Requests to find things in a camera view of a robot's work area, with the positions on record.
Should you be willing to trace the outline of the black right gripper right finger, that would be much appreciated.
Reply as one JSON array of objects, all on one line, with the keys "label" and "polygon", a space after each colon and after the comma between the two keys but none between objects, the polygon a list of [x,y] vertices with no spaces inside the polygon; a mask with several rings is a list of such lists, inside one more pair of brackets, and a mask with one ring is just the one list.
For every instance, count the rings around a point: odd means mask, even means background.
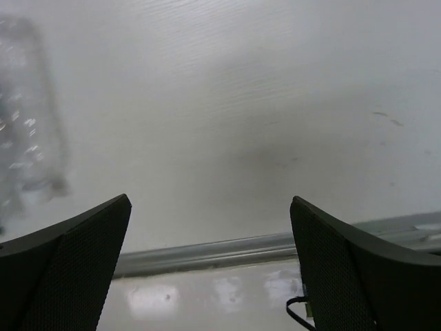
[{"label": "black right gripper right finger", "polygon": [[439,330],[440,256],[390,243],[300,197],[290,206],[307,330]]}]

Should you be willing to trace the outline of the clear crushed plastic bottle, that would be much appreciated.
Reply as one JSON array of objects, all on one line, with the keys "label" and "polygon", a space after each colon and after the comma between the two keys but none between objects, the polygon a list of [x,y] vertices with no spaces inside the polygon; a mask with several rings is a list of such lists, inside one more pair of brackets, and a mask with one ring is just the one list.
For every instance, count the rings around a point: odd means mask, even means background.
[{"label": "clear crushed plastic bottle", "polygon": [[68,146],[41,34],[1,15],[1,225],[68,193]]}]

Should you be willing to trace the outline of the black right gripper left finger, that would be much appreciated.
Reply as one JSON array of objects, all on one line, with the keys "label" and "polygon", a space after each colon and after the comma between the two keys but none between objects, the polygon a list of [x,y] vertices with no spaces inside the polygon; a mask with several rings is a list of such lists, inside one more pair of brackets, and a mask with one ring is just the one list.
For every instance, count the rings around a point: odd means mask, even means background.
[{"label": "black right gripper left finger", "polygon": [[121,194],[1,244],[2,330],[95,330],[132,204]]}]

